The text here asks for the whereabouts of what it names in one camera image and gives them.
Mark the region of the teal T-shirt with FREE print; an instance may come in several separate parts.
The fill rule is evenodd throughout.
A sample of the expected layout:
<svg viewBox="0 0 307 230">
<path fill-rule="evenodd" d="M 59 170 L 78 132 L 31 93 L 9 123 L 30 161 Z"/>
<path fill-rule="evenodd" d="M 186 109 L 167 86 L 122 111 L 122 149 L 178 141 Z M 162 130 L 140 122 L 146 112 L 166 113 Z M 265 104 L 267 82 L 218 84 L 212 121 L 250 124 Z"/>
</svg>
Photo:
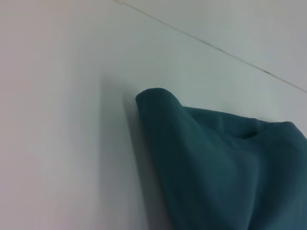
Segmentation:
<svg viewBox="0 0 307 230">
<path fill-rule="evenodd" d="M 182 106 L 162 88 L 136 104 L 175 230 L 307 230 L 307 138 Z"/>
</svg>

